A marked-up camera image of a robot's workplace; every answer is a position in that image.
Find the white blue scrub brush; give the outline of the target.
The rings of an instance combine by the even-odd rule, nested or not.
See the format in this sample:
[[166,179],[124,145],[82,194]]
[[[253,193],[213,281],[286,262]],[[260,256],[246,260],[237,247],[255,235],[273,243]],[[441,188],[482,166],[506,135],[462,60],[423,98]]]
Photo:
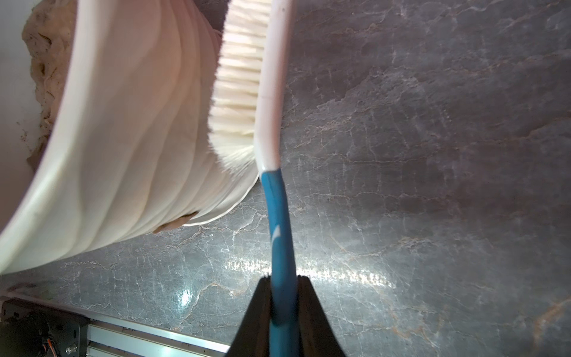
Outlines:
[[230,1],[212,104],[209,141],[232,174],[257,168],[272,247],[269,354],[298,356],[297,272],[280,130],[294,1]]

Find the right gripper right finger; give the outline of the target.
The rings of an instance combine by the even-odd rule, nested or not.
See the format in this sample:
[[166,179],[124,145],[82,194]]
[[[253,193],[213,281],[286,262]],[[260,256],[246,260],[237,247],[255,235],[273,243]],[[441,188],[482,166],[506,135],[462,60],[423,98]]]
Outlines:
[[345,357],[346,354],[332,331],[321,302],[308,277],[297,277],[297,291],[300,355],[304,357]]

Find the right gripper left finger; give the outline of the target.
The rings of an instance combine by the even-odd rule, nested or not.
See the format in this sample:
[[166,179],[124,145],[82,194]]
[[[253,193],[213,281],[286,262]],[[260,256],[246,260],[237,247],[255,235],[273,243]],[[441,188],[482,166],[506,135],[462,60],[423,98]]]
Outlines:
[[226,357],[268,357],[272,310],[271,278],[261,278]]

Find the white ceramic pot with mud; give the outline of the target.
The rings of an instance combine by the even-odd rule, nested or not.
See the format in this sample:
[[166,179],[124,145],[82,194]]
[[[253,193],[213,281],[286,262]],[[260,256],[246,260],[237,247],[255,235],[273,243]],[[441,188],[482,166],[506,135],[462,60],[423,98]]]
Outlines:
[[1,273],[226,215],[201,1],[1,3]]

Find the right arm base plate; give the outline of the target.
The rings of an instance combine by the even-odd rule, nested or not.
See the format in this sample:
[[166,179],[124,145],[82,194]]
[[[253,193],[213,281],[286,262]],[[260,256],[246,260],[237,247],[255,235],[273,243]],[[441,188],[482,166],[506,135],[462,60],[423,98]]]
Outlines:
[[2,356],[86,356],[90,320],[26,300],[1,303]]

